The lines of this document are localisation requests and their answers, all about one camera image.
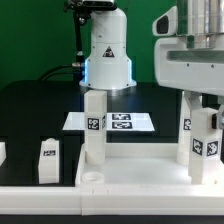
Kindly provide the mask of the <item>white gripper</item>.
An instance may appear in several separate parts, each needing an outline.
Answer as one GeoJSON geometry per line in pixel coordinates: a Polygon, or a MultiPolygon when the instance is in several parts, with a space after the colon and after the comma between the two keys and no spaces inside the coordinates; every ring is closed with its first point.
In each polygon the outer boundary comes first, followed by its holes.
{"type": "MultiPolygon", "coordinates": [[[[202,108],[201,93],[224,96],[224,35],[215,44],[213,49],[187,49],[181,37],[160,38],[155,44],[156,81],[160,86],[188,90],[185,99],[190,112],[202,108]]],[[[223,104],[212,115],[212,128],[224,130],[223,104]]]]}

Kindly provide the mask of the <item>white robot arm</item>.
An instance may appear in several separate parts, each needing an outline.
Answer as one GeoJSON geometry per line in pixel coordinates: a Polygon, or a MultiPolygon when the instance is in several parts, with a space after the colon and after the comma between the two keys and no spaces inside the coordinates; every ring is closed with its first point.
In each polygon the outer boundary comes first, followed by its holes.
{"type": "MultiPolygon", "coordinates": [[[[91,53],[83,86],[121,90],[134,86],[126,55],[127,19],[120,9],[105,11],[104,0],[84,0],[92,9],[91,53]]],[[[154,71],[159,85],[216,95],[220,109],[213,124],[224,130],[224,0],[176,0],[152,24],[158,38],[154,71]]]]}

